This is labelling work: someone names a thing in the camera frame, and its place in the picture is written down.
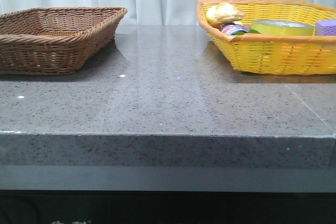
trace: purple block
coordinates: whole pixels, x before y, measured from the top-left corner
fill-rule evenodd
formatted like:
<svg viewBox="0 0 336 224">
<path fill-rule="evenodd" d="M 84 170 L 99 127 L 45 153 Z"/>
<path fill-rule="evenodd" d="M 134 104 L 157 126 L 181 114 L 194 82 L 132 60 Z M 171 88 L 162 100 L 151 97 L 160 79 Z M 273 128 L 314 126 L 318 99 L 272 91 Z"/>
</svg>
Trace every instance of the purple block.
<svg viewBox="0 0 336 224">
<path fill-rule="evenodd" d="M 320 20 L 316 22 L 315 34 L 336 35 L 336 19 Z"/>
</svg>

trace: granite countertop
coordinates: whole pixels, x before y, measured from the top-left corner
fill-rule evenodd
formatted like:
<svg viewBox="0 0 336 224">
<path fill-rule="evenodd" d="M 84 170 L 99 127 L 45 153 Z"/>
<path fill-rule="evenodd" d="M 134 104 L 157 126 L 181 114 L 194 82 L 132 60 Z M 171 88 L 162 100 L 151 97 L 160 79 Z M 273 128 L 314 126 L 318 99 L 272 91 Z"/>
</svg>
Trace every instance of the granite countertop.
<svg viewBox="0 0 336 224">
<path fill-rule="evenodd" d="M 10 174 L 0 189 L 39 189 L 33 177 L 29 186 L 10 184 L 15 169 L 42 167 L 334 177 L 335 97 L 335 75 L 233 70 L 198 26 L 120 25 L 115 40 L 73 75 L 0 74 L 0 173 Z"/>
</svg>

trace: yellow wicker basket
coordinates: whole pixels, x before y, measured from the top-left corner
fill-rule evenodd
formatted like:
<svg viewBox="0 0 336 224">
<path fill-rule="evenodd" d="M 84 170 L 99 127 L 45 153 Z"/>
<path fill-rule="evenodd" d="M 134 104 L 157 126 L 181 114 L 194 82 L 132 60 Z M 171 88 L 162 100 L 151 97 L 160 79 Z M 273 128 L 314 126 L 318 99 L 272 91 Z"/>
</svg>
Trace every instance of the yellow wicker basket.
<svg viewBox="0 0 336 224">
<path fill-rule="evenodd" d="M 226 35 L 210 26 L 206 12 L 228 2 L 245 14 L 244 24 L 254 19 L 281 19 L 315 25 L 336 19 L 336 8 L 305 1 L 198 1 L 197 19 L 231 62 L 234 69 L 271 74 L 335 74 L 336 36 Z"/>
</svg>

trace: roll of tape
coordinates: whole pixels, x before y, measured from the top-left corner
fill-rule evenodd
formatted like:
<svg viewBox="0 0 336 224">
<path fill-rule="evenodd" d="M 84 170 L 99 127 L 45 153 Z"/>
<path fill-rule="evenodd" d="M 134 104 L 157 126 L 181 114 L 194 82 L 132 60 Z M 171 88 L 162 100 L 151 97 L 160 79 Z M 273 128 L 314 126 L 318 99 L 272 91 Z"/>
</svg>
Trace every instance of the roll of tape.
<svg viewBox="0 0 336 224">
<path fill-rule="evenodd" d="M 256 19 L 252 21 L 251 29 L 261 34 L 269 35 L 299 35 L 312 36 L 314 26 L 286 20 Z"/>
</svg>

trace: bread roll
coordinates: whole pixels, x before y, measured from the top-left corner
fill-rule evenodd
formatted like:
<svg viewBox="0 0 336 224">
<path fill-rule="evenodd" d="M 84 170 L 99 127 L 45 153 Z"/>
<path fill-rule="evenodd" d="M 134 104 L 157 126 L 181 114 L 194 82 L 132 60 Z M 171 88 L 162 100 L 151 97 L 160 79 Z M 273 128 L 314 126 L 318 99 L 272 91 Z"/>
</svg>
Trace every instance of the bread roll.
<svg viewBox="0 0 336 224">
<path fill-rule="evenodd" d="M 229 3 L 220 3 L 212 6 L 206 13 L 206 19 L 212 27 L 221 28 L 222 24 L 241 20 L 245 13 L 238 7 Z"/>
</svg>

